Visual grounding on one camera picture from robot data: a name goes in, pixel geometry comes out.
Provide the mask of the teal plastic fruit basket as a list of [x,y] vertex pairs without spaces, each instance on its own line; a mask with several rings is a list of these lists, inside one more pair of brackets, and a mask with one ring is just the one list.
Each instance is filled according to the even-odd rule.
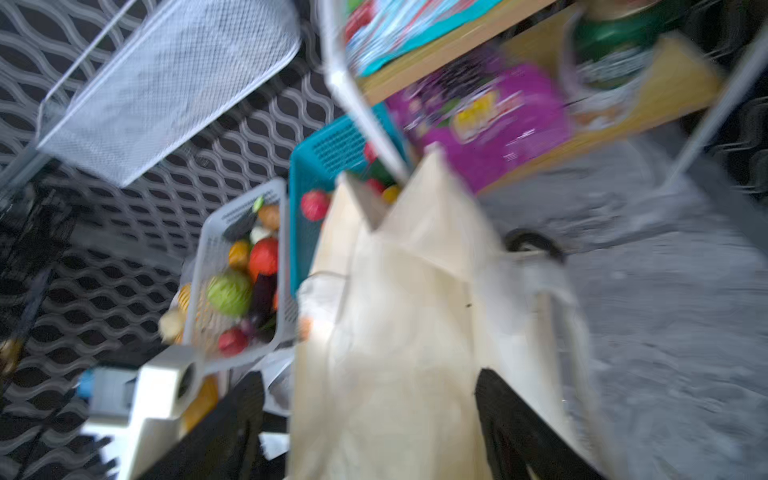
[[366,140],[348,116],[342,116],[302,141],[290,158],[290,289],[296,293],[309,274],[322,222],[310,221],[301,211],[302,197],[312,190],[331,192],[336,177],[350,171],[372,177],[385,186],[395,183],[381,162],[369,163]]

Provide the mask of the brown potato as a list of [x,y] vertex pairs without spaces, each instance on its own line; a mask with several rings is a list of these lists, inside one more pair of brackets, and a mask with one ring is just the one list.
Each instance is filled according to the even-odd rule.
[[278,231],[281,226],[280,206],[278,204],[263,205],[257,212],[258,221],[262,227]]

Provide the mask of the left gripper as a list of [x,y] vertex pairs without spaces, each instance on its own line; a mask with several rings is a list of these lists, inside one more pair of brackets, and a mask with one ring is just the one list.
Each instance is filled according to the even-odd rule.
[[81,433],[107,439],[110,479],[137,479],[181,439],[181,417],[203,380],[203,353],[187,345],[131,344],[80,375]]

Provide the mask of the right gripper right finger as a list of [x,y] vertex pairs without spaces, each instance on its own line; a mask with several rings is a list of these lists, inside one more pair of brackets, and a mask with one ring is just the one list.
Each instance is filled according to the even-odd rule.
[[475,400],[493,478],[602,477],[494,370],[480,371]]

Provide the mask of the green cabbage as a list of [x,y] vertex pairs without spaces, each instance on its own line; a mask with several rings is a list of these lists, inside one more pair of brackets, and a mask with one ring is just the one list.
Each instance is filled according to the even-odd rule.
[[210,279],[206,295],[210,305],[220,314],[243,317],[251,305],[252,283],[242,272],[227,270]]

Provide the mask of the green drink can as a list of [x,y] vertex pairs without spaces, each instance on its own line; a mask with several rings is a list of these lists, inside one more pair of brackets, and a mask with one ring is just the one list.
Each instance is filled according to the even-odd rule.
[[558,82],[581,131],[614,126],[637,104],[659,38],[680,24],[686,1],[577,1],[566,21]]

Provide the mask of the white plastic vegetable basket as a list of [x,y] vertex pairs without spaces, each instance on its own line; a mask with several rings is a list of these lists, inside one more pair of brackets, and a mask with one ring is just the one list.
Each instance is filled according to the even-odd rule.
[[204,374],[255,363],[297,336],[287,187],[277,178],[212,213],[193,269],[183,342]]

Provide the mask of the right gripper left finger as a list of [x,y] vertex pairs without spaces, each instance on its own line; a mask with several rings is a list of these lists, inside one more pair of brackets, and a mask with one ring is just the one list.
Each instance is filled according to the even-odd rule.
[[258,479],[264,462],[262,375],[250,372],[142,479]]

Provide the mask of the teal snack bag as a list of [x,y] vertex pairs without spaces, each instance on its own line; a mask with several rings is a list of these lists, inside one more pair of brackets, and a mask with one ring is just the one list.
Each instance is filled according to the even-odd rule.
[[498,0],[359,0],[346,3],[348,64],[357,77],[472,22]]

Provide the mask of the purple snack bag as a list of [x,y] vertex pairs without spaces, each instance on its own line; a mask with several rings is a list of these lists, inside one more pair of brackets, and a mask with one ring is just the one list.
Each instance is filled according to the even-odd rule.
[[474,193],[571,138],[550,77],[494,47],[459,57],[385,104],[413,148],[439,144]]

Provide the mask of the dark purple eggplant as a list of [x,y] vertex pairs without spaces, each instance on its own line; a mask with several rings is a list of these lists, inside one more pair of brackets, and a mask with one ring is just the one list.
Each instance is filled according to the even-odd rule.
[[252,287],[249,319],[255,328],[264,325],[274,311],[277,275],[259,275]]

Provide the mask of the red apple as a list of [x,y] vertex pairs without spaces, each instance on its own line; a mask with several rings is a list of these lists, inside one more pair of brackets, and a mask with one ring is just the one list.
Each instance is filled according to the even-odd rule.
[[323,190],[306,192],[300,202],[302,215],[311,222],[322,221],[330,208],[331,194]]

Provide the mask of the cream canvas tote bag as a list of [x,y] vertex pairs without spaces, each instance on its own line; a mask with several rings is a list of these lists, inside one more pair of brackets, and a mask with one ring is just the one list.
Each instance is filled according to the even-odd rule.
[[600,479],[628,477],[564,265],[506,250],[441,148],[393,205],[340,177],[298,302],[290,478],[495,479],[483,369]]

